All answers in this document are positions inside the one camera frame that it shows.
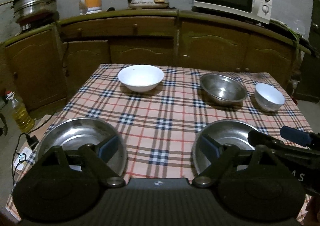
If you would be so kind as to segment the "dark door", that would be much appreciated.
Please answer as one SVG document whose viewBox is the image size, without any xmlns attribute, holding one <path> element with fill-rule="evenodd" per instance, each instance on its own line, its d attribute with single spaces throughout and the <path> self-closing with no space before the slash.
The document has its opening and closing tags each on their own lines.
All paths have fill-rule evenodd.
<svg viewBox="0 0 320 226">
<path fill-rule="evenodd" d="M 310 54 L 305 54 L 300 66 L 300 83 L 295 91 L 299 100 L 319 102 L 319 0 L 313 0 L 309 33 Z"/>
</svg>

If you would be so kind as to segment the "brown wooden cabinet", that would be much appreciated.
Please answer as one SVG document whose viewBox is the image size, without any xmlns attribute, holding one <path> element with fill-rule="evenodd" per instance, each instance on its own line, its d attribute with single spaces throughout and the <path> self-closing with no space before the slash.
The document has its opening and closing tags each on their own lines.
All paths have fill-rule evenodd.
<svg viewBox="0 0 320 226">
<path fill-rule="evenodd" d="M 283 88 L 309 53 L 290 30 L 181 10 L 123 10 L 41 22 L 1 43 L 1 94 L 27 109 L 66 102 L 102 63 L 269 73 Z"/>
</svg>

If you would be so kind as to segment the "large white ceramic bowl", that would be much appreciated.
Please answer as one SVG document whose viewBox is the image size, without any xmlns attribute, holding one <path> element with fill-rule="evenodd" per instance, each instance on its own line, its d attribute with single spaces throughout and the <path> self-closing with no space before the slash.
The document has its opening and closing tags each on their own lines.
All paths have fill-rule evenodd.
<svg viewBox="0 0 320 226">
<path fill-rule="evenodd" d="M 164 78 L 164 72 L 156 66 L 138 64 L 122 69 L 118 80 L 129 90 L 144 93 L 157 87 Z"/>
</svg>

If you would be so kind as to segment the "steel steamer pot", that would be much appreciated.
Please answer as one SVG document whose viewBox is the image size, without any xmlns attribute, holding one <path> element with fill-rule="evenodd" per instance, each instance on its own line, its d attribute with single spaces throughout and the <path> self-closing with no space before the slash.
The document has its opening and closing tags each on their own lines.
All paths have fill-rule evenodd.
<svg viewBox="0 0 320 226">
<path fill-rule="evenodd" d="M 14 0 L 11 7 L 14 9 L 14 20 L 18 24 L 57 11 L 56 0 Z"/>
</svg>

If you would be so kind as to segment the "plaid checkered tablecloth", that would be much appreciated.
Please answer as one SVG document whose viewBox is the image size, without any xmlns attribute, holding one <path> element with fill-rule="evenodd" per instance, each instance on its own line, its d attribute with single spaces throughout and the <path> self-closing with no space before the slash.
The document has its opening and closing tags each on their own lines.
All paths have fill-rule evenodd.
<svg viewBox="0 0 320 226">
<path fill-rule="evenodd" d="M 221 107 L 201 89 L 204 70 L 163 67 L 163 81 L 155 89 L 139 94 L 120 83 L 117 75 L 122 68 L 121 64 L 101 64 L 51 125 L 84 117 L 111 124 L 127 147 L 123 171 L 127 180 L 193 178 L 192 145 L 198 132 L 213 121 L 243 121 L 275 137 L 281 125 L 310 128 L 288 94 L 284 94 L 285 104 L 277 114 L 265 114 L 253 104 L 257 83 L 280 88 L 269 73 L 230 73 L 247 89 L 247 99 L 242 105 Z"/>
</svg>

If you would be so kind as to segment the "steel mixing bowl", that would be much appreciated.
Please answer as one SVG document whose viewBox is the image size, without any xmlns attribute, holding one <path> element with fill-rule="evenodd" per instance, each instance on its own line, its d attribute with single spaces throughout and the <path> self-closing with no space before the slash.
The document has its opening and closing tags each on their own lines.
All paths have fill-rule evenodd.
<svg viewBox="0 0 320 226">
<path fill-rule="evenodd" d="M 247 99 L 247 89 L 237 80 L 221 75 L 206 74 L 200 78 L 201 88 L 217 104 L 241 104 Z"/>
</svg>

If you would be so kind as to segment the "cooking oil bottle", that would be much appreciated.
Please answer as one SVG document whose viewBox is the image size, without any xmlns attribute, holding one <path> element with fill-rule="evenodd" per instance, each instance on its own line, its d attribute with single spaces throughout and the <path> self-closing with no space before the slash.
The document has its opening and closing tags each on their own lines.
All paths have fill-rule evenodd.
<svg viewBox="0 0 320 226">
<path fill-rule="evenodd" d="M 12 118 L 22 133 L 28 133 L 35 125 L 35 121 L 27 112 L 24 103 L 17 98 L 13 91 L 7 94 L 7 100 L 12 109 Z"/>
</svg>

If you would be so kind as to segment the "small white ceramic bowl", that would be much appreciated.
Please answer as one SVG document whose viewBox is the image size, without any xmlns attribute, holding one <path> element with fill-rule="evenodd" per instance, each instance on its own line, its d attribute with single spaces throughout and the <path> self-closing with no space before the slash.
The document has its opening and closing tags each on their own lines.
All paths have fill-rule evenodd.
<svg viewBox="0 0 320 226">
<path fill-rule="evenodd" d="M 285 103 L 282 93 L 266 83 L 255 85 L 254 97 L 259 107 L 267 112 L 276 112 Z"/>
</svg>

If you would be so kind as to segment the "white power strip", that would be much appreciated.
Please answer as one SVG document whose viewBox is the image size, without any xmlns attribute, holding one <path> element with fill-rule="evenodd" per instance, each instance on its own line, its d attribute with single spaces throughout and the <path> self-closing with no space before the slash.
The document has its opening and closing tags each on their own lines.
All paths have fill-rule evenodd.
<svg viewBox="0 0 320 226">
<path fill-rule="evenodd" d="M 33 151 L 29 147 L 25 147 L 18 154 L 16 154 L 12 167 L 13 171 L 22 171 L 25 164 L 27 163 L 27 159 L 31 156 L 32 152 Z"/>
</svg>

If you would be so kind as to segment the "steel plate on left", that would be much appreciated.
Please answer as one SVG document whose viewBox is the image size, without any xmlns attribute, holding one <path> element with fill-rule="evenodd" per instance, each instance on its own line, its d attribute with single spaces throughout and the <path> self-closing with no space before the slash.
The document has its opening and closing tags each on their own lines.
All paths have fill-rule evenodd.
<svg viewBox="0 0 320 226">
<path fill-rule="evenodd" d="M 61 146 L 64 151 L 78 150 L 85 144 L 97 145 L 111 136 L 119 137 L 119 145 L 107 165 L 121 176 L 127 163 L 126 145 L 112 125 L 98 118 L 75 118 L 55 126 L 43 137 L 37 150 L 37 160 L 53 146 Z"/>
</svg>

